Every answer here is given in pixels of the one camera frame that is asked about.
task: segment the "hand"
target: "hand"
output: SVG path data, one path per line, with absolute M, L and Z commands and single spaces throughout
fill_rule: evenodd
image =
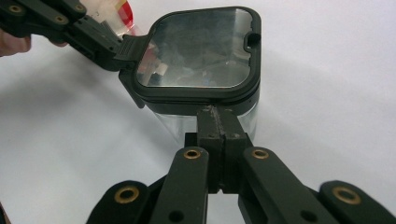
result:
M 27 52 L 32 47 L 30 36 L 17 38 L 0 29 L 0 56 Z

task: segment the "brass insert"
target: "brass insert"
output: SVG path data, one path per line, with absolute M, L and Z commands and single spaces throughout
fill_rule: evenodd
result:
M 20 13 L 20 12 L 22 12 L 22 8 L 21 8 L 21 7 L 18 7 L 18 6 L 10 6 L 10 7 L 8 8 L 8 10 L 10 10 L 11 12 L 15 12 L 15 13 Z
M 270 157 L 270 154 L 262 149 L 256 149 L 252 152 L 252 156 L 260 160 L 265 160 Z
M 189 160 L 195 160 L 201 157 L 201 152 L 195 149 L 191 149 L 184 153 L 184 157 Z
M 131 203 L 139 197 L 139 189 L 135 186 L 126 186 L 119 189 L 114 195 L 117 203 Z
M 352 189 L 346 187 L 335 187 L 332 189 L 332 194 L 341 202 L 349 204 L 360 204 L 361 197 Z

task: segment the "black plastic part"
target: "black plastic part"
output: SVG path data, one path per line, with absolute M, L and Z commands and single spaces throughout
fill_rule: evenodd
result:
M 241 188 L 238 206 L 246 224 L 267 223 L 268 218 L 248 183 L 245 183 Z
M 219 11 L 242 9 L 251 14 L 253 40 L 246 51 L 251 53 L 249 60 L 250 74 L 247 79 L 231 88 L 183 88 L 183 87 L 145 87 L 137 80 L 137 67 L 128 72 L 122 72 L 120 79 L 124 87 L 134 98 L 139 107 L 147 105 L 152 111 L 159 114 L 194 116 L 200 107 L 204 105 L 224 105 L 231 107 L 236 115 L 242 115 L 249 111 L 259 99 L 260 76 L 261 76 L 261 18 L 257 12 L 246 7 L 222 7 L 200 9 L 192 11 L 174 12 L 157 20 L 149 31 L 148 38 L 155 34 L 156 26 L 161 20 L 183 13 L 195 13 L 206 11 Z
M 121 40 L 86 12 L 78 0 L 2 0 L 0 28 L 17 37 L 34 34 L 67 42 L 108 71 L 134 69 L 149 39 L 126 35 Z
M 238 193 L 240 190 L 242 174 L 238 164 L 239 158 L 242 157 L 249 144 L 248 137 L 245 134 L 238 117 L 230 108 L 219 108 L 220 131 L 224 134 L 224 151 L 222 159 L 223 167 L 223 188 L 224 193 Z
M 320 201 L 346 224 L 396 224 L 396 218 L 361 189 L 342 181 L 326 182 L 320 187 Z
M 268 223 L 338 223 L 272 151 L 247 149 L 241 167 Z
M 128 188 L 136 188 L 137 191 L 130 192 Z M 128 198 L 136 194 L 136 199 L 128 202 Z M 116 198 L 125 198 L 125 202 L 117 202 Z M 125 181 L 109 189 L 100 202 L 94 207 L 87 224 L 138 224 L 142 223 L 145 212 L 148 211 L 149 188 L 136 181 Z
M 6 223 L 6 215 L 3 211 L 3 208 L 0 206 L 0 224 L 7 224 Z
M 208 154 L 202 148 L 186 147 L 177 152 L 150 224 L 205 223 L 207 163 Z

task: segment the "white background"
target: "white background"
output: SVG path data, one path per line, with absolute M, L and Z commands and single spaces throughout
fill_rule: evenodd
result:
M 143 33 L 178 10 L 245 6 L 262 16 L 254 144 L 307 186 L 339 179 L 396 214 L 394 1 L 130 1 Z M 0 59 L 0 201 L 13 223 L 84 223 L 116 183 L 147 185 L 178 150 L 118 80 L 70 47 L 34 36 Z M 207 223 L 243 223 L 234 196 L 211 196 Z

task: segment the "black frame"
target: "black frame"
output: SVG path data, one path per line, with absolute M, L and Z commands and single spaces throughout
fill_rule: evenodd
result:
M 242 9 L 252 17 L 252 32 L 247 35 L 244 41 L 244 49 L 251 54 L 249 65 L 250 73 L 247 79 L 238 86 L 221 89 L 199 89 L 183 87 L 145 87 L 137 80 L 137 68 L 122 69 L 120 71 L 120 81 L 131 94 L 136 104 L 142 108 L 145 105 L 152 111 L 160 114 L 195 116 L 196 112 L 203 105 L 226 105 L 231 107 L 237 115 L 242 115 L 249 111 L 259 100 L 260 95 L 260 76 L 261 76 L 261 32 L 262 22 L 260 15 L 247 7 L 219 7 L 210 9 L 199 9 L 190 11 L 180 11 L 167 14 L 158 19 L 148 33 L 148 41 L 145 49 L 149 45 L 150 39 L 156 31 L 156 26 L 165 18 L 185 14 L 202 12 L 208 10 L 229 10 Z M 253 36 L 254 44 L 249 45 L 248 40 Z M 140 52 L 142 61 L 144 52 Z

